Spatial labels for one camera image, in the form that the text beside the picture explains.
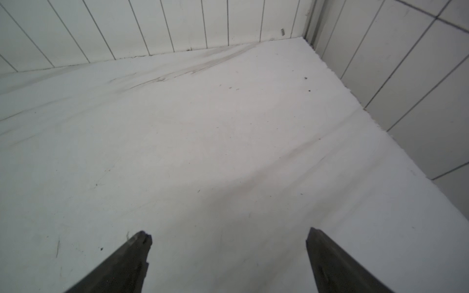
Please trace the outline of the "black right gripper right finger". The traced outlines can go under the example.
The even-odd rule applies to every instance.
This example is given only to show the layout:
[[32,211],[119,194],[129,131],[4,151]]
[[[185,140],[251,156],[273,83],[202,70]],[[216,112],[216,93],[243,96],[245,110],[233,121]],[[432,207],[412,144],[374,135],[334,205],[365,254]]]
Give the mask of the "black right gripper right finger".
[[310,228],[306,248],[318,292],[392,292],[322,230]]

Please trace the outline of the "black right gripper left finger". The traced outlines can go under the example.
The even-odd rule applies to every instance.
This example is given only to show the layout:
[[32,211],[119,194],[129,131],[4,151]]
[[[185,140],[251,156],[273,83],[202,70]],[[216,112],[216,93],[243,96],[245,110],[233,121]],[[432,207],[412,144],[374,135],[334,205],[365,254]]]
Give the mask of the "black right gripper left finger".
[[140,293],[147,275],[152,237],[136,233],[91,273],[69,288],[69,293]]

